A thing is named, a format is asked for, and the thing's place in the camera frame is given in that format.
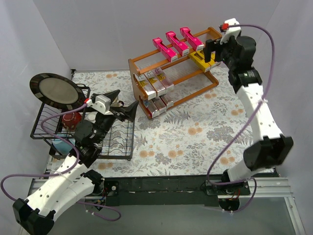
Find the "yellow Be You toothpaste box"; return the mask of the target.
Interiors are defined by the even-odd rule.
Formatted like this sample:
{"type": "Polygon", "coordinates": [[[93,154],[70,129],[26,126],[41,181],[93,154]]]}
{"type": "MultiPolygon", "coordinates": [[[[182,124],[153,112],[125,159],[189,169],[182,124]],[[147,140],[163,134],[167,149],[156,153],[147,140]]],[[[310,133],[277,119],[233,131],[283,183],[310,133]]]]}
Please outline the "yellow Be You toothpaste box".
{"type": "Polygon", "coordinates": [[[188,54],[188,57],[202,70],[202,72],[208,72],[211,69],[211,65],[205,62],[201,53],[194,51],[188,54]]]}

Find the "pink Be You toothpaste box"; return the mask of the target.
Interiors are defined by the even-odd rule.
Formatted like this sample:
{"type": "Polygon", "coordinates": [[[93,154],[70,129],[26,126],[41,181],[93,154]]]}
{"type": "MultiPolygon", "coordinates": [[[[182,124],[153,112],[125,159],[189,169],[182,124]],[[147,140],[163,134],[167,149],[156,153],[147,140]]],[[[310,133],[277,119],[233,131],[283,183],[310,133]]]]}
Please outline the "pink Be You toothpaste box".
{"type": "Polygon", "coordinates": [[[199,38],[195,37],[188,27],[181,27],[180,34],[194,51],[199,51],[204,48],[203,42],[199,38]]]}

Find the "silver gold R&O box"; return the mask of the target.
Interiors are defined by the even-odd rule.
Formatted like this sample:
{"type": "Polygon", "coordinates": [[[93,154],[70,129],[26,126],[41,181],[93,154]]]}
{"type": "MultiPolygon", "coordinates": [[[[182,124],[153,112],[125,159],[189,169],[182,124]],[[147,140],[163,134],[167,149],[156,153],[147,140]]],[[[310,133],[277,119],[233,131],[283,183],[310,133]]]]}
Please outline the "silver gold R&O box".
{"type": "Polygon", "coordinates": [[[134,75],[139,87],[143,90],[147,100],[156,98],[157,93],[145,75],[134,75]]]}

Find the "silver R&O Ice Mint box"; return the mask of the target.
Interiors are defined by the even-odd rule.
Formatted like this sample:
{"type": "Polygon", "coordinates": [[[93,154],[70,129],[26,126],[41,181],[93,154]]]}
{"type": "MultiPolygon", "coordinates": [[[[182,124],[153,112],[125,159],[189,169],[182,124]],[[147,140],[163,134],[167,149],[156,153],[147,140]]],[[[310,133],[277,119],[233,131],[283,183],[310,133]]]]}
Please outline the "silver R&O Ice Mint box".
{"type": "Polygon", "coordinates": [[[160,96],[163,103],[166,105],[166,109],[169,109],[174,106],[174,102],[168,94],[160,96]]]}

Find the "white gold R&O box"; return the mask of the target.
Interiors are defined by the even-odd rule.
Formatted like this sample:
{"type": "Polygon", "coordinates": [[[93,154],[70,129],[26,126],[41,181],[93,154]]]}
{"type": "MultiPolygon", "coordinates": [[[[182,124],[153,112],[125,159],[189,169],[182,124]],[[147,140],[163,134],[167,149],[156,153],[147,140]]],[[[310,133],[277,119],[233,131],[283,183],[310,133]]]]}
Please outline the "white gold R&O box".
{"type": "Polygon", "coordinates": [[[166,88],[163,86],[161,81],[157,78],[152,70],[145,72],[144,75],[153,86],[154,90],[157,93],[157,96],[162,96],[166,94],[166,88]]]}

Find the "small pink toothpaste box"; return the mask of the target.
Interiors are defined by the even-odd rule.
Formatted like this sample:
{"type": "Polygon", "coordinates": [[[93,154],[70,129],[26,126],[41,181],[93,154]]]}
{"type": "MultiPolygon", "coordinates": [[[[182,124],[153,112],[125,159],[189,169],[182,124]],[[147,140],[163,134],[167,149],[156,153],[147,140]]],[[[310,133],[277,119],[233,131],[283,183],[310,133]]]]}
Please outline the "small pink toothpaste box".
{"type": "Polygon", "coordinates": [[[172,50],[170,47],[167,47],[163,40],[159,37],[152,39],[153,45],[161,52],[161,54],[169,61],[174,62],[178,59],[178,54],[172,50]]]}

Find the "silver red R&O box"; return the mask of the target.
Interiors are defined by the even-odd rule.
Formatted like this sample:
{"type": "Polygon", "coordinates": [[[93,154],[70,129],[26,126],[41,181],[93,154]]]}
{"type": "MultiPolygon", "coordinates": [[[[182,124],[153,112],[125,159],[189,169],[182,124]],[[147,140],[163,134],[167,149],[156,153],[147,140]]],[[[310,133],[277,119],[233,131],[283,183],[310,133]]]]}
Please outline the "silver red R&O box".
{"type": "Polygon", "coordinates": [[[160,115],[166,112],[167,106],[160,97],[153,98],[152,101],[155,104],[155,106],[158,108],[160,115]]]}

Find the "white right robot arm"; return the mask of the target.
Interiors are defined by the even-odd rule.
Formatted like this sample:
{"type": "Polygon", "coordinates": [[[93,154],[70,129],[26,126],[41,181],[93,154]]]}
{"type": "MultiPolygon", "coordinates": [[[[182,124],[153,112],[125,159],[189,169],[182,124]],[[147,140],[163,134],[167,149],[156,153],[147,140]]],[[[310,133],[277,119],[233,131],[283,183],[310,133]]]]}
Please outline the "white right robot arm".
{"type": "Polygon", "coordinates": [[[265,99],[259,72],[253,67],[256,42],[248,36],[231,36],[227,42],[207,40],[205,61],[215,53],[215,61],[229,69],[228,81],[244,106],[252,129],[253,145],[244,150],[243,159],[227,169],[221,180],[211,182],[226,194],[234,194],[254,174],[281,165],[293,147],[292,137],[284,136],[265,99]]]}

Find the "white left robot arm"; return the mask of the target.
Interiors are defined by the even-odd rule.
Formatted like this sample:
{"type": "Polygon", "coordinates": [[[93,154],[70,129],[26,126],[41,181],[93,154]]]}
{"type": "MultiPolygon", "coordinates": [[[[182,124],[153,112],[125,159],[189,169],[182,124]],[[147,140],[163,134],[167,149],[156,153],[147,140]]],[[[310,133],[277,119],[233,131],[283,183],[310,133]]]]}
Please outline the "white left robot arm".
{"type": "Polygon", "coordinates": [[[26,199],[16,199],[13,211],[16,221],[31,235],[46,235],[57,218],[86,195],[100,195],[104,177],[90,169],[102,152],[100,144],[116,120],[135,120],[139,102],[124,106],[116,99],[120,91],[93,94],[83,108],[96,111],[94,121],[81,120],[75,128],[75,144],[61,166],[26,199]]]}

